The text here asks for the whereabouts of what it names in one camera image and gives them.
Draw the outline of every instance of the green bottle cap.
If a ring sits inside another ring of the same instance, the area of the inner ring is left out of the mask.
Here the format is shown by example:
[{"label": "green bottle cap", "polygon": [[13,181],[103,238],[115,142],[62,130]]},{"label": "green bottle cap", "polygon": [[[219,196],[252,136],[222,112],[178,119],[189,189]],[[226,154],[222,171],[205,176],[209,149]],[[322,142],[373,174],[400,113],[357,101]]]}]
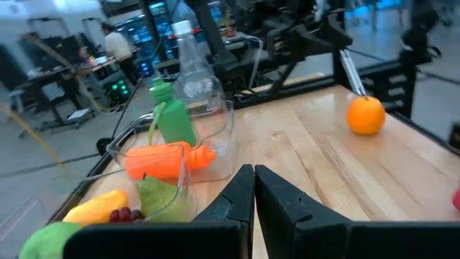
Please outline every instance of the green bottle cap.
[{"label": "green bottle cap", "polygon": [[150,94],[156,102],[166,101],[173,97],[173,87],[167,82],[155,84],[150,89]]}]

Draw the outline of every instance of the metal rod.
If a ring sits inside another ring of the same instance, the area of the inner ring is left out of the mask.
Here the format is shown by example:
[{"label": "metal rod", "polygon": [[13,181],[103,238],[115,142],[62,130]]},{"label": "metal rod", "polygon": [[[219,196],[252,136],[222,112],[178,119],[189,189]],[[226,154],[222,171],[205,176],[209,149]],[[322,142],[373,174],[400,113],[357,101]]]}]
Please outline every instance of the metal rod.
[{"label": "metal rod", "polygon": [[344,66],[346,76],[349,79],[350,86],[353,92],[359,96],[365,96],[366,90],[362,85],[361,78],[358,75],[357,69],[354,67],[353,60],[351,59],[348,50],[340,50],[340,60]]}]

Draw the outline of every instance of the wooden table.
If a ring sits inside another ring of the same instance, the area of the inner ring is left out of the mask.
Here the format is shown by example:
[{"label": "wooden table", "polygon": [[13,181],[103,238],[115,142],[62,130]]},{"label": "wooden table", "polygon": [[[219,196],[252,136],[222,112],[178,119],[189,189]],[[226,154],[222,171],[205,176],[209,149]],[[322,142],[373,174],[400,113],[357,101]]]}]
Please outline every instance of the wooden table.
[{"label": "wooden table", "polygon": [[[335,86],[236,111],[236,169],[265,164],[350,219],[458,220],[451,195],[459,186],[460,159],[391,116],[379,135],[354,135],[345,122],[353,98]],[[112,162],[103,173],[117,169]],[[229,180],[195,185],[204,201],[199,211]],[[126,182],[123,174],[102,178],[86,199]],[[253,254],[267,258],[257,216]]]}]

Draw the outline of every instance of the bottle cap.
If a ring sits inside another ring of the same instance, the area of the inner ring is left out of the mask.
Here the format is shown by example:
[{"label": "bottle cap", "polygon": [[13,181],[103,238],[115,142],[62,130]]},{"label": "bottle cap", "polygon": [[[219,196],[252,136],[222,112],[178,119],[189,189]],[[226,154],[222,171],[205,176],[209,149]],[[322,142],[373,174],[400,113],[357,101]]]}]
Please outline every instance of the bottle cap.
[{"label": "bottle cap", "polygon": [[216,159],[215,152],[208,146],[202,145],[190,151],[188,165],[192,169],[205,169]]},{"label": "bottle cap", "polygon": [[193,32],[192,24],[189,20],[176,22],[172,24],[176,36]]},{"label": "bottle cap", "polygon": [[166,101],[173,96],[173,87],[167,82],[155,84],[150,89],[150,94],[156,102]]}]

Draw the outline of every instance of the orange bottle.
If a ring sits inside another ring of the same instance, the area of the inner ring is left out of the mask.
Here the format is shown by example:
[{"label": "orange bottle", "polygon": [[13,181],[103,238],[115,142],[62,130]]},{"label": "orange bottle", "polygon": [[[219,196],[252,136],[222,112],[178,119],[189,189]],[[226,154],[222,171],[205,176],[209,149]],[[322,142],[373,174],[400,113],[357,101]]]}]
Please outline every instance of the orange bottle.
[{"label": "orange bottle", "polygon": [[208,146],[192,148],[185,141],[129,149],[124,161],[128,175],[142,180],[144,174],[155,178],[178,178],[183,159],[188,170],[205,169],[216,158]]}]

